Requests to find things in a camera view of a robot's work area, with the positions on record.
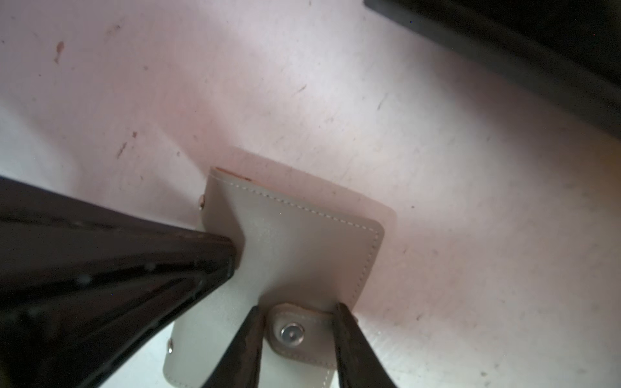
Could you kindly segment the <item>grey leather card holder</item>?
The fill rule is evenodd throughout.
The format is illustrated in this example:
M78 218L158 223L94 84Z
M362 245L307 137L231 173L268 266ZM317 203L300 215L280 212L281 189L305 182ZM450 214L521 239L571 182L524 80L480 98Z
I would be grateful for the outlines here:
M267 316L262 387L328 387L332 311L354 307L384 237L377 221L336 212L232 172L211 170L202 229L231 239L234 276L179 317L163 366L176 387L207 380L252 307Z

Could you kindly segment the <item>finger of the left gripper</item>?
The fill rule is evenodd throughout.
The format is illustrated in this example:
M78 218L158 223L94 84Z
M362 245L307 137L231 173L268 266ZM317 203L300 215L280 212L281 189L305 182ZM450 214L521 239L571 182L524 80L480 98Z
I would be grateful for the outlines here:
M2 386L100 386L235 257L226 237L2 178Z

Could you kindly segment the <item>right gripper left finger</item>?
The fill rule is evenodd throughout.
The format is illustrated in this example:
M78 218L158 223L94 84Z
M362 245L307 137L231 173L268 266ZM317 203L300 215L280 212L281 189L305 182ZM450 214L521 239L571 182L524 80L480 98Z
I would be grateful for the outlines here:
M257 388L265 332L265 313L255 306L203 387Z

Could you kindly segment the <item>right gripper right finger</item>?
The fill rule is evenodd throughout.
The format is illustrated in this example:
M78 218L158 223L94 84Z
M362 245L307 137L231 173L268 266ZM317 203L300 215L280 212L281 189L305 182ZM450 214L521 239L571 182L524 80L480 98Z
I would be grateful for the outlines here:
M396 388L344 303L335 307L332 333L340 387Z

